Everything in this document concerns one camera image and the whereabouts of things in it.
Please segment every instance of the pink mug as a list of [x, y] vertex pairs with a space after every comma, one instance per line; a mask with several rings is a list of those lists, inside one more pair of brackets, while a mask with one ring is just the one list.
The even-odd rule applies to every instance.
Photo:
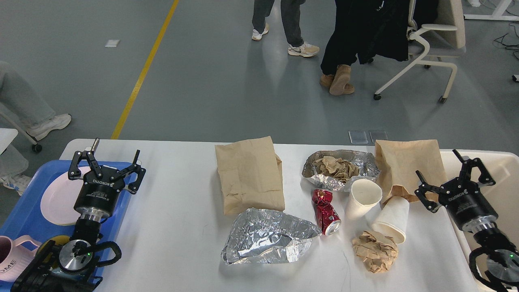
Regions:
[[[33, 251], [21, 246], [27, 241], [36, 246]], [[31, 263], [40, 245], [40, 242], [28, 235], [22, 235], [15, 240], [0, 235], [0, 280], [14, 282]]]

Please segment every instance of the crushed soda can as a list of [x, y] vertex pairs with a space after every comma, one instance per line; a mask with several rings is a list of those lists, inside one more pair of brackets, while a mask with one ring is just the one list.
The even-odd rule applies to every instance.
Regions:
[[222, 250], [226, 264], [297, 261], [321, 234], [310, 221], [268, 209], [249, 208], [233, 223]]
[[[318, 170], [313, 162], [325, 156], [334, 158], [342, 158], [359, 167], [359, 175], [351, 177], [347, 182], [341, 182], [333, 177], [318, 174]], [[369, 179], [376, 181], [380, 170], [375, 164], [375, 156], [369, 152], [354, 150], [335, 150], [335, 151], [317, 151], [310, 155], [303, 166], [302, 175], [308, 179], [317, 188], [323, 188], [331, 191], [349, 192], [351, 184], [358, 179]]]
[[324, 189], [316, 189], [312, 193], [313, 206], [316, 210], [317, 225], [324, 235], [333, 234], [339, 229], [341, 220], [331, 205], [333, 194]]

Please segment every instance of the chair armrest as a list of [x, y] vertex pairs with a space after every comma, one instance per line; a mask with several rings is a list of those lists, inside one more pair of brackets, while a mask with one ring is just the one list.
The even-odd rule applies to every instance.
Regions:
[[458, 28], [454, 25], [447, 24], [423, 24], [422, 27], [424, 29], [433, 30], [433, 31], [457, 31]]
[[456, 31], [456, 30], [458, 30], [458, 28], [456, 26], [454, 26], [454, 25], [447, 25], [447, 24], [433, 24], [433, 23], [423, 24], [422, 27], [419, 30], [411, 33], [409, 35], [409, 38], [410, 39], [414, 39], [414, 37], [416, 37], [418, 35], [421, 35], [424, 32], [431, 31], [431, 30], [434, 30], [434, 31]]

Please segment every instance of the robotiq logo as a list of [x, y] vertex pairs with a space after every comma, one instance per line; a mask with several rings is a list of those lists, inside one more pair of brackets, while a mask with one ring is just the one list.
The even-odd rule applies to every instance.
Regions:
[[454, 197], [449, 198], [449, 202], [452, 202], [452, 201], [454, 201], [455, 199], [457, 199], [457, 198], [459, 198], [459, 197], [461, 197], [461, 196], [463, 196], [463, 195], [468, 195], [468, 194], [469, 194], [469, 192], [467, 192], [467, 190], [463, 190], [462, 193], [459, 193], [459, 194], [455, 195]]
[[3, 274], [3, 273], [5, 273], [5, 272], [8, 272], [12, 267], [15, 266], [15, 264], [16, 264], [16, 260], [12, 260], [12, 261], [7, 265], [7, 267], [2, 268], [2, 269], [0, 270], [0, 274]]
[[100, 181], [100, 180], [97, 180], [97, 179], [93, 179], [92, 181], [95, 182], [95, 183], [98, 183], [98, 184], [107, 185], [107, 186], [109, 186], [109, 187], [113, 187], [113, 186], [114, 186], [114, 183], [113, 183], [113, 182], [112, 182], [112, 183], [109, 183], [109, 182], [104, 182], [104, 181]]

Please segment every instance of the black coat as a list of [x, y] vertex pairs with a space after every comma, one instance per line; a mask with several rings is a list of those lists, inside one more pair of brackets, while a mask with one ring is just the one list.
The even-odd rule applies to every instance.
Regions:
[[[359, 62], [364, 64], [375, 55], [406, 61], [409, 0], [354, 1], [364, 2], [350, 10], [352, 25], [363, 23], [366, 30], [358, 39]], [[437, 7], [438, 0], [417, 0], [414, 19], [418, 25], [432, 23], [438, 16]]]

